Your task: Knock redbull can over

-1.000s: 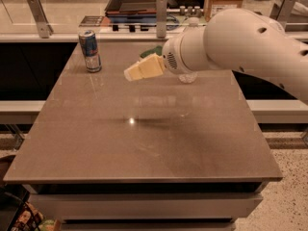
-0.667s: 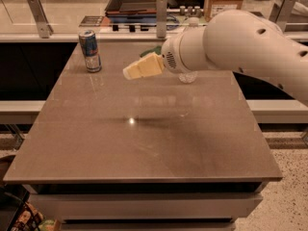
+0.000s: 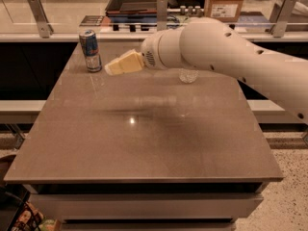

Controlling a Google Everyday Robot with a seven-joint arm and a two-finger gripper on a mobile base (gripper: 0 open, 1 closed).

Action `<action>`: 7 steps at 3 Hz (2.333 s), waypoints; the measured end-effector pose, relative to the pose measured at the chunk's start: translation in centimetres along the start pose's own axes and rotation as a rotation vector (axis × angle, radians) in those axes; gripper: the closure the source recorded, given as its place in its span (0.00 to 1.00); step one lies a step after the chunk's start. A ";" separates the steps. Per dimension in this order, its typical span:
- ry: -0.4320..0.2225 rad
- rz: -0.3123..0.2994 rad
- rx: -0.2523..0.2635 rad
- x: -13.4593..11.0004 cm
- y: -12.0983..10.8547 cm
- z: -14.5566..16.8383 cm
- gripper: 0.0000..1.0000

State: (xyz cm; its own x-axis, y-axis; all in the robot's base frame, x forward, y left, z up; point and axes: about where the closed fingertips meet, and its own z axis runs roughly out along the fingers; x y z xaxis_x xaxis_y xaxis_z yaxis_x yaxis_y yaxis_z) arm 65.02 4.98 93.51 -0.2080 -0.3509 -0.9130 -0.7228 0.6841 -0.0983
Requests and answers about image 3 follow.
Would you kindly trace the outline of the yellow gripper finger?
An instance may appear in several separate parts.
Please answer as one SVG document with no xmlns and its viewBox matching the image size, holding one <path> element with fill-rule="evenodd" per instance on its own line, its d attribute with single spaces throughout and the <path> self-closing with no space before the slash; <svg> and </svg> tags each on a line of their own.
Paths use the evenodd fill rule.
<svg viewBox="0 0 308 231">
<path fill-rule="evenodd" d="M 134 72 L 136 70 L 136 51 L 129 50 L 104 66 L 107 72 Z"/>
<path fill-rule="evenodd" d="M 110 75 L 120 75 L 143 70 L 144 63 L 140 53 L 130 52 L 108 63 Z"/>
</svg>

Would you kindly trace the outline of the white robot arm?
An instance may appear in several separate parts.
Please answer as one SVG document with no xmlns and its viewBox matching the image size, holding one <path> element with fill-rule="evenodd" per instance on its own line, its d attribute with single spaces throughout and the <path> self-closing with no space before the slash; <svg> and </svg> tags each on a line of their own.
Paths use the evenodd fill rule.
<svg viewBox="0 0 308 231">
<path fill-rule="evenodd" d="M 308 62 L 257 46 L 213 18 L 158 31 L 143 41 L 140 51 L 129 50 L 105 64 L 110 75 L 146 67 L 208 70 L 233 77 L 308 123 Z"/>
</svg>

